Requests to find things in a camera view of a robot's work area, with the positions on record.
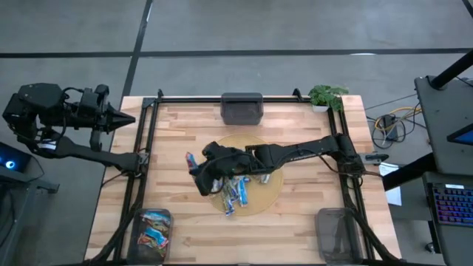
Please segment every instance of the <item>green plant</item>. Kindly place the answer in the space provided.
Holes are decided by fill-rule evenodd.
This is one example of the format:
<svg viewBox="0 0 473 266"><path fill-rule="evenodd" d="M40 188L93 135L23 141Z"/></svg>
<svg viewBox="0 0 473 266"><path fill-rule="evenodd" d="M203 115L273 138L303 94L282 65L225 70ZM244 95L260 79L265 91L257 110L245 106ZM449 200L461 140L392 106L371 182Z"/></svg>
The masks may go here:
<svg viewBox="0 0 473 266"><path fill-rule="evenodd" d="M317 85L310 90L310 102L315 106L329 106L334 112L343 109L340 95L346 95L347 88L339 86Z"/></svg>

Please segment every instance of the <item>computer monitor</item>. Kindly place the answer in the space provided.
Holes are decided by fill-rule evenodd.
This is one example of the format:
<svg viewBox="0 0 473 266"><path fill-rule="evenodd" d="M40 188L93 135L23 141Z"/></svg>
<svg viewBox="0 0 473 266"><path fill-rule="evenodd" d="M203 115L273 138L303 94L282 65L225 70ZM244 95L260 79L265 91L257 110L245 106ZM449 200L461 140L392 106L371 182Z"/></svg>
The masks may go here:
<svg viewBox="0 0 473 266"><path fill-rule="evenodd" d="M465 126L446 138L449 142L473 146L473 124Z"/></svg>

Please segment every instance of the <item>blue wrapper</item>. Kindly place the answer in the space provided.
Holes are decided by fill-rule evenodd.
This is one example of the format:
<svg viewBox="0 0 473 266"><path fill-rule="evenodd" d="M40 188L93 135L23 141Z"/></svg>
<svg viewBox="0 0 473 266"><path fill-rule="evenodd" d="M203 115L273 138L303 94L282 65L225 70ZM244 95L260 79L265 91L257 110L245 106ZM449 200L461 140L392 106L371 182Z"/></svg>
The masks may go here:
<svg viewBox="0 0 473 266"><path fill-rule="evenodd" d="M237 185L238 185L238 180L234 178L232 180L227 180L225 182L226 192L228 196L230 196L230 199L232 202L236 202L239 198Z"/></svg>
<svg viewBox="0 0 473 266"><path fill-rule="evenodd" d="M154 212L146 212L145 214L142 215L142 217L146 219L150 219L151 221L162 222L166 226L171 225L171 220L162 214L157 214Z"/></svg>
<svg viewBox="0 0 473 266"><path fill-rule="evenodd" d="M161 232L159 232L158 230L154 229L154 228L151 228L151 227L148 227L146 230L145 230L145 234L148 235L149 237L153 238L156 240L156 243L157 243L157 246L159 248L164 248L166 246L166 244L168 244L168 239L163 236L163 234Z"/></svg>
<svg viewBox="0 0 473 266"><path fill-rule="evenodd" d="M230 216L235 213L235 208L233 201L229 197L229 195L225 195L223 197L223 205L225 205L225 215Z"/></svg>
<svg viewBox="0 0 473 266"><path fill-rule="evenodd" d="M186 162L189 170L197 168L197 163L195 162L194 155L192 153L186 153Z"/></svg>
<svg viewBox="0 0 473 266"><path fill-rule="evenodd" d="M245 207L248 204L248 195L246 193L245 181L240 179L238 182L239 205Z"/></svg>

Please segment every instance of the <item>white pot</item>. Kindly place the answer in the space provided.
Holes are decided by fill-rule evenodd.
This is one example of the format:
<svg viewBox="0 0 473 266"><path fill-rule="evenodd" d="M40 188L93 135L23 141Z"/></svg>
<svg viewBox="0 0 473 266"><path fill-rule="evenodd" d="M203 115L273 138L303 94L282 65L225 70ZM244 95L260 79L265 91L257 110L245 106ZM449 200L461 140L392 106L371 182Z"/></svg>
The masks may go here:
<svg viewBox="0 0 473 266"><path fill-rule="evenodd" d="M312 106L312 110L314 112L326 112L328 110L328 106Z"/></svg>

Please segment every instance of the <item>white paper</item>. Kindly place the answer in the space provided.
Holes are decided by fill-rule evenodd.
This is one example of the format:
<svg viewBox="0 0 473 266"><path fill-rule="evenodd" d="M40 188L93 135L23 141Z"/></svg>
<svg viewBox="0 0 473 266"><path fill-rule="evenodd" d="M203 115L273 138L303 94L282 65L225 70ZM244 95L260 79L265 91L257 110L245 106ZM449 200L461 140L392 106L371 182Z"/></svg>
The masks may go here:
<svg viewBox="0 0 473 266"><path fill-rule="evenodd" d="M390 172L396 171L398 169L399 169L399 166L396 166L390 163L381 163L379 165L379 174L381 174L382 176L385 176L389 174ZM389 204L402 206L401 188L397 187L397 188L393 188L386 191L386 198Z"/></svg>

